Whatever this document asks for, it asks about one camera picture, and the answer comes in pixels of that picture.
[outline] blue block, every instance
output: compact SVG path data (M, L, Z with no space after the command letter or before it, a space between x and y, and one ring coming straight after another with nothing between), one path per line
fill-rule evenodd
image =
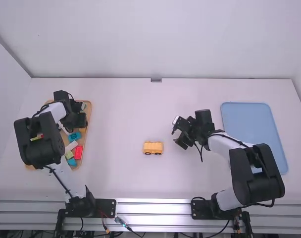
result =
M74 140L79 140L81 138L81 133L80 132L75 132L72 133L68 136L69 142L71 143Z
M70 160L67 160L67 163L71 166L77 166L77 161L73 157Z

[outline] aluminum rail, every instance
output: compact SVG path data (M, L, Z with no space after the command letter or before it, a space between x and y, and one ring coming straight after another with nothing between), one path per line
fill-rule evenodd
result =
M54 230L57 212L63 201L0 201L0 230ZM301 202L276 202L272 208L252 206L254 233L301 234ZM193 220L190 200L186 199L117 199L116 215L137 232L216 233L226 220ZM83 230L104 231L101 219L84 218ZM113 219L105 219L111 231L126 231ZM232 222L224 230L232 233ZM65 230L79 230L79 218L66 218Z

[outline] light blue plastic tray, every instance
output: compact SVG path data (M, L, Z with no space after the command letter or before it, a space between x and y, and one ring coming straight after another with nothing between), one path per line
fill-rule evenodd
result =
M279 172L288 172L288 164L270 107L265 103L226 102L221 105L224 130L241 141L268 144ZM261 169L253 168L253 173Z

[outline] white backdrop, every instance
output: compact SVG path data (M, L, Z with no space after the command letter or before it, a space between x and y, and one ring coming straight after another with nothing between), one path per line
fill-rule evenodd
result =
M31 77L0 44L0 159Z
M0 0L34 77L292 78L301 0Z

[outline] connector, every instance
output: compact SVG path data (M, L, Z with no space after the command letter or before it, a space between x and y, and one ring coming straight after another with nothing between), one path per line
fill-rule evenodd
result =
M120 223L123 227L125 227L126 229L128 229L128 225L127 225L121 218L116 217L116 218L114 219L114 221L115 221L116 223Z
M104 230L105 230L105 232L106 232L107 234L110 233L110 230L109 230L105 225L103 225L103 228L104 228Z

